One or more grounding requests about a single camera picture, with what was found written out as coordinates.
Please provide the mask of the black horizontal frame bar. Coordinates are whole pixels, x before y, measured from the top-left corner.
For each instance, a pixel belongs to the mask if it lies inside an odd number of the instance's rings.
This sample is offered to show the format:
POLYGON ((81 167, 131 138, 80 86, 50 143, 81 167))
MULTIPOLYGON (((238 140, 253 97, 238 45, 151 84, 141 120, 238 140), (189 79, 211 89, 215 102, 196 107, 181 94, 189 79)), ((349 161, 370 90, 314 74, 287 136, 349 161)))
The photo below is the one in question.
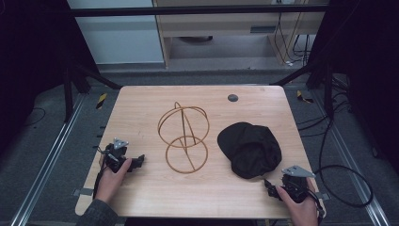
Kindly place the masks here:
POLYGON ((232 13, 275 13, 275 12, 323 12, 329 5, 250 5, 250 6, 193 6, 157 8, 79 8, 70 9, 74 17, 103 16, 147 16, 147 15, 190 15, 190 14, 232 14, 232 13))

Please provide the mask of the person's right hand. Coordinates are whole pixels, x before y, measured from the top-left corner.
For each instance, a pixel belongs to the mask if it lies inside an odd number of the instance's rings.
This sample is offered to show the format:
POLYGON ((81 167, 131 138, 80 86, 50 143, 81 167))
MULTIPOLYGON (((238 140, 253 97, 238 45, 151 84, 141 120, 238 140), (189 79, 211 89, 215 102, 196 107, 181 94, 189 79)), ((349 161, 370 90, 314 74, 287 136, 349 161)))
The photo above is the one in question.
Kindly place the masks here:
POLYGON ((294 226, 319 226, 316 203, 311 197, 296 203, 281 186, 277 186, 276 190, 288 208, 294 226))

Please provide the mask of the person's left hand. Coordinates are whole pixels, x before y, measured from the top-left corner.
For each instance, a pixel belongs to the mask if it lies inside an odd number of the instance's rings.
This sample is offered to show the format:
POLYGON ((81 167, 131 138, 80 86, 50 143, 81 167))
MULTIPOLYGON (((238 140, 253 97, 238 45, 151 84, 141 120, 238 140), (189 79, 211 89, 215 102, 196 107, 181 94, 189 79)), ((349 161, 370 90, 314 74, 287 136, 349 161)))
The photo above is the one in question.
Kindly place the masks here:
POLYGON ((94 198, 109 204, 117 194, 122 181, 131 166, 132 159, 127 158, 117 172, 111 169, 105 169, 100 182, 97 186, 97 192, 94 198))

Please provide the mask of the aluminium floor rail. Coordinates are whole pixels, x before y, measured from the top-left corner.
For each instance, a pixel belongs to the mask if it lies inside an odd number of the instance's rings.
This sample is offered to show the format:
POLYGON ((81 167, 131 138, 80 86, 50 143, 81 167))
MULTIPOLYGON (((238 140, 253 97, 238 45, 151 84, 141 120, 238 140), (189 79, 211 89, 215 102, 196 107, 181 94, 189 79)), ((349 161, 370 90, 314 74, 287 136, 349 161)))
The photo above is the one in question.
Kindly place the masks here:
POLYGON ((75 125, 75 122, 81 112, 86 97, 86 94, 78 94, 76 96, 70 118, 63 123, 55 142, 53 143, 49 153, 44 160, 44 163, 40 168, 39 173, 37 174, 32 186, 25 196, 24 201, 12 218, 9 226, 25 226, 27 221, 29 220, 42 193, 42 190, 47 184, 53 168, 56 165, 56 161, 64 148, 64 145, 72 131, 72 128, 75 125))
POLYGON ((374 226, 391 226, 384 210, 382 209, 374 190, 370 183, 366 180, 359 164, 355 161, 353 155, 350 153, 346 145, 342 133, 334 124, 334 120, 328 120, 325 137, 331 135, 332 142, 335 145, 338 156, 341 158, 342 164, 337 168, 345 170, 349 173, 351 182, 356 189, 363 208, 367 211, 374 226))

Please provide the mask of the dark curtain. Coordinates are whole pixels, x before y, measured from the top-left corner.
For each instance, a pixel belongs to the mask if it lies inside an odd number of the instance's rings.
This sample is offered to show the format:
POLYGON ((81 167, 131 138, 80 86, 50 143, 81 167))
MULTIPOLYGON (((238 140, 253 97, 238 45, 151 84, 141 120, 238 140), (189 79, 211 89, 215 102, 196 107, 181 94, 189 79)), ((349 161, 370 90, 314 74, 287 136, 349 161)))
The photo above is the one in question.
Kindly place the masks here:
POLYGON ((0 155, 21 131, 36 97, 62 84, 62 67, 43 26, 28 13, 64 10, 68 0, 0 0, 0 155))
POLYGON ((349 77, 349 99, 378 153, 399 174, 399 0, 329 0, 311 50, 349 77))

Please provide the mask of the black cap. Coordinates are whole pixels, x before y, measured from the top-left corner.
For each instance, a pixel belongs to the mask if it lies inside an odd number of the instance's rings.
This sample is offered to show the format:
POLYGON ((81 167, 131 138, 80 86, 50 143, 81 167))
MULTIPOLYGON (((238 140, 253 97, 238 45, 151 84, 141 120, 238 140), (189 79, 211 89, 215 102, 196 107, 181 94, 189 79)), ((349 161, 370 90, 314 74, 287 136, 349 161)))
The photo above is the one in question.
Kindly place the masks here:
POLYGON ((232 124, 219 133, 217 144, 231 161, 231 170, 244 179, 263 176, 282 160, 277 139, 262 125, 232 124))

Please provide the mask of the white cabinet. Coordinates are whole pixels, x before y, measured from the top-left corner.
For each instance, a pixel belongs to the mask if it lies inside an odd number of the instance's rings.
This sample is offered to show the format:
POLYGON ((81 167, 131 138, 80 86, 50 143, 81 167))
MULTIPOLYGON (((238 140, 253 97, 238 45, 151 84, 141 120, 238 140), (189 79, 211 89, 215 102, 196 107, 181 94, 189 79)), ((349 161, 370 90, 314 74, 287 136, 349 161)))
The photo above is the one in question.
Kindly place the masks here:
MULTIPOLYGON (((152 0, 67 1, 71 9, 152 7, 152 0)), ((164 62, 154 16, 79 17, 76 21, 98 65, 164 62)))

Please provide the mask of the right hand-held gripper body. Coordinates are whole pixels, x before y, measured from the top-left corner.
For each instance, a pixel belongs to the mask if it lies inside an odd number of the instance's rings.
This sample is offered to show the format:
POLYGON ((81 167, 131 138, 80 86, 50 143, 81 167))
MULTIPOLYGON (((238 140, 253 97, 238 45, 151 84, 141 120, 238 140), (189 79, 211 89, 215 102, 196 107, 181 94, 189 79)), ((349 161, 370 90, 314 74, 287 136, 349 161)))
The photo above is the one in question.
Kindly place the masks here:
POLYGON ((315 194, 309 190, 308 178, 314 178, 315 174, 299 166, 291 166, 281 171, 283 173, 281 181, 282 188, 296 202, 301 203, 307 197, 316 198, 315 194))

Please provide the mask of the black metal stand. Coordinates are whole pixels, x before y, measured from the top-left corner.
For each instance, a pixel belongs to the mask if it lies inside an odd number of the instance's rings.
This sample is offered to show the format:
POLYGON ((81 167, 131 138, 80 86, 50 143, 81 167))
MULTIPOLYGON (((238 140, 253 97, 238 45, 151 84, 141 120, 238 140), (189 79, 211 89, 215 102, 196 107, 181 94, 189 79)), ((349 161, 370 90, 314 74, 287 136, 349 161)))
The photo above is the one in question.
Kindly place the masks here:
POLYGON ((121 85, 118 85, 107 78, 101 76, 99 73, 90 70, 89 68, 80 65, 72 64, 67 66, 62 75, 64 97, 65 97, 65 120, 68 122, 72 118, 73 113, 73 99, 72 99, 72 86, 78 89, 79 93, 88 93, 91 89, 90 84, 87 81, 87 77, 93 78, 98 82, 106 85, 111 89, 121 89, 121 85))
POLYGON ((277 82, 271 83, 271 86, 284 86, 290 81, 297 79, 300 75, 309 73, 310 77, 306 82, 309 89, 316 89, 321 83, 324 83, 324 109, 327 116, 334 119, 334 110, 332 103, 332 77, 333 67, 329 62, 311 62, 306 66, 296 70, 288 76, 277 82))

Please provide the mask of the light wooden desk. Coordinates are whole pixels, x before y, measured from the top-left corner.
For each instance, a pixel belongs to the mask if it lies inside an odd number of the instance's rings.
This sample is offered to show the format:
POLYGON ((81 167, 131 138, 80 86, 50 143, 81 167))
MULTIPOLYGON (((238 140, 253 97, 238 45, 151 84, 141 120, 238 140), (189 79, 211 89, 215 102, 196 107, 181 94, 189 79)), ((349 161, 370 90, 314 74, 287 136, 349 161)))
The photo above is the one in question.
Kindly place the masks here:
MULTIPOLYGON (((156 7, 316 5, 329 0, 152 0, 156 7)), ((158 15, 156 17, 165 59, 177 37, 267 35, 280 64, 294 60, 295 39, 315 35, 322 12, 158 15)))

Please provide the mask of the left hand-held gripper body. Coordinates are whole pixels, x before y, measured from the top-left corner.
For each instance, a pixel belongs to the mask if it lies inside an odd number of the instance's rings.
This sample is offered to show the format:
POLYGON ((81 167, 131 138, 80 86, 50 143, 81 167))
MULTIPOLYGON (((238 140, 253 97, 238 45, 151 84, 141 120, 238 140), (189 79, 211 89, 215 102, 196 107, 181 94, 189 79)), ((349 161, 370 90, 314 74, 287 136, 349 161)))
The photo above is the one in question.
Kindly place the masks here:
POLYGON ((103 156, 100 173, 103 173, 105 168, 110 168, 114 173, 118 172, 126 160, 125 154, 128 145, 128 141, 115 137, 114 141, 109 143, 104 150, 98 148, 98 152, 103 156))

